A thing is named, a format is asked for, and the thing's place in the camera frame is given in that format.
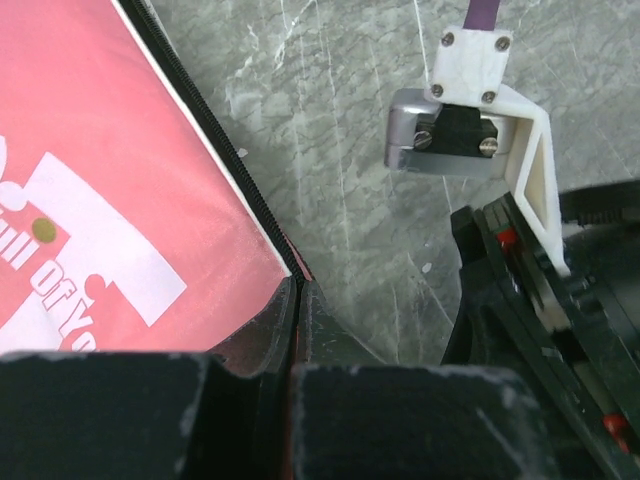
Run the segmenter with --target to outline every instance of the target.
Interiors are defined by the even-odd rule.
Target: red component
[[[518,241],[518,235],[512,227],[498,233],[496,238],[500,242],[500,246],[503,250],[509,250]]]
[[[618,443],[618,446],[624,453],[629,453],[630,448],[627,443],[628,435],[630,434],[631,425],[624,417],[619,413],[613,413],[611,415],[605,415],[602,419],[604,428],[611,434],[613,439]]]

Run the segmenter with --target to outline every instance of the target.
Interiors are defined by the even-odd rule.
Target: white plastic bracket
[[[498,95],[512,39],[513,34],[507,30],[487,32],[447,27],[431,75],[431,86],[437,85],[441,92],[436,99],[442,103],[480,107],[486,103],[482,100],[485,94]],[[425,98],[434,96],[426,91]]]
[[[568,275],[549,114],[506,85],[500,86],[495,101],[482,111],[515,122],[504,179],[556,271]]]

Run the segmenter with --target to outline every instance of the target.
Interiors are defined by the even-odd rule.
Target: scratched surface
[[[153,3],[338,319],[387,361],[439,361],[460,295],[448,216],[502,186],[387,172],[385,117],[466,0]],[[503,3],[506,82],[550,112],[560,187],[638,175],[640,2]]]

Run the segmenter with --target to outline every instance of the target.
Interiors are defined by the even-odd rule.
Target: purple strip
[[[491,32],[496,28],[500,0],[469,0],[467,18],[463,28]]]

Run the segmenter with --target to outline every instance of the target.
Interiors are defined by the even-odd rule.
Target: white graphic print
[[[90,276],[99,275],[106,286],[115,284],[148,327],[185,291],[186,284],[156,248],[54,155],[44,154],[23,187],[2,181],[7,162],[7,144],[0,136],[0,215],[3,209],[18,212],[31,204],[68,240],[33,274],[32,291],[18,310],[0,323],[0,353],[57,349],[71,332],[91,325],[91,316],[84,314],[93,303],[84,287]],[[37,249],[29,234],[18,235],[0,218],[2,261],[17,271]],[[88,331],[72,345],[73,350],[98,348]]]

